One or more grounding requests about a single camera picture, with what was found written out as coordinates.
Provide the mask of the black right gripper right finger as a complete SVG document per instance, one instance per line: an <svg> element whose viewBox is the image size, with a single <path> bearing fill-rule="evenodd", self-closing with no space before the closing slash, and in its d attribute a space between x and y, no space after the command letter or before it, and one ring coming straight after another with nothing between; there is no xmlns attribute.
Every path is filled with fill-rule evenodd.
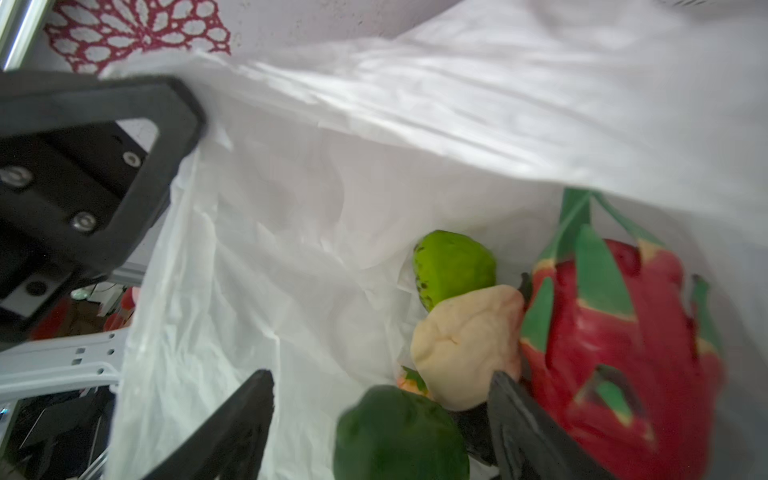
<svg viewBox="0 0 768 480"><path fill-rule="evenodd" d="M505 372L492 377L487 411L499 479L614 479Z"/></svg>

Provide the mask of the green guava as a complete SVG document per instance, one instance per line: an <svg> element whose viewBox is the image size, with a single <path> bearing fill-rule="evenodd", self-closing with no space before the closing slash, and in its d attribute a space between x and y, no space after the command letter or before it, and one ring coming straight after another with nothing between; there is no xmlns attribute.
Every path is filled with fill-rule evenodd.
<svg viewBox="0 0 768 480"><path fill-rule="evenodd" d="M336 479L468 479L460 430L436 402L377 385L338 419Z"/></svg>

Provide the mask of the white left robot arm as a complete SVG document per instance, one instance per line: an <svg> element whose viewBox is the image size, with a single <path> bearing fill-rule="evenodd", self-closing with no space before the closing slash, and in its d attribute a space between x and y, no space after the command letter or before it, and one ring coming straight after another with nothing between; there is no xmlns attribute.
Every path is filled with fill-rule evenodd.
<svg viewBox="0 0 768 480"><path fill-rule="evenodd" d="M1 399L115 384L125 337L35 341L72 291L121 267L169 202L206 116L171 76L1 76Z"/></svg>

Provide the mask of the bumpy green custard apple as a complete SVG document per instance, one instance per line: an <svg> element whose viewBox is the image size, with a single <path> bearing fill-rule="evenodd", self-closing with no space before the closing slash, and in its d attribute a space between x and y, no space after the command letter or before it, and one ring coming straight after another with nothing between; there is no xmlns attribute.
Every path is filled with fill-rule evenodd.
<svg viewBox="0 0 768 480"><path fill-rule="evenodd" d="M431 312L440 302L496 285L496 259L471 237L435 230L414 247L412 267L421 304Z"/></svg>

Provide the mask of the white plastic bag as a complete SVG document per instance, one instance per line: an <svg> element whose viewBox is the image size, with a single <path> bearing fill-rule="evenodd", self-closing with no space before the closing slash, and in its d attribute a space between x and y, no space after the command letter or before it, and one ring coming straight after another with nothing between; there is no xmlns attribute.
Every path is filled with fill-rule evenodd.
<svg viewBox="0 0 768 480"><path fill-rule="evenodd" d="M331 477L335 422L389 383L435 229L513 282L567 186L603 192L711 285L724 349L708 475L767 475L767 5L465 1L394 39L156 52L208 127L182 162L126 342L106 475L140 479L256 370L260 475Z"/></svg>

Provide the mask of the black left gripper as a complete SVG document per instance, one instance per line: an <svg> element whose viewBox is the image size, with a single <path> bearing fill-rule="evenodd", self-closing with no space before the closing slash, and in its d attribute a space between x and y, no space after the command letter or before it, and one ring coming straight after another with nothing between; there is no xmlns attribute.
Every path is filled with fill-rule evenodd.
<svg viewBox="0 0 768 480"><path fill-rule="evenodd" d="M1 76L1 346L122 266L169 201L206 116L179 79Z"/></svg>

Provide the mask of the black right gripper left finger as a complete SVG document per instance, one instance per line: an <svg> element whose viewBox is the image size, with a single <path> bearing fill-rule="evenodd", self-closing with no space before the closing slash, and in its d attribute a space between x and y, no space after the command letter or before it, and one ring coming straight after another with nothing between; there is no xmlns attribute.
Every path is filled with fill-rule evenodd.
<svg viewBox="0 0 768 480"><path fill-rule="evenodd" d="M255 479L274 412L274 379L254 372L148 479Z"/></svg>

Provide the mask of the beige round fruit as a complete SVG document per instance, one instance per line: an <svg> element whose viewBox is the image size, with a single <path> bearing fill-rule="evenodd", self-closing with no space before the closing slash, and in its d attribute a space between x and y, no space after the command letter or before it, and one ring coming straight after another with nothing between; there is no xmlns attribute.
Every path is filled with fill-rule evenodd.
<svg viewBox="0 0 768 480"><path fill-rule="evenodd" d="M415 328L410 354L434 400L449 411L487 401L493 374L523 373L524 297L497 285L442 301Z"/></svg>

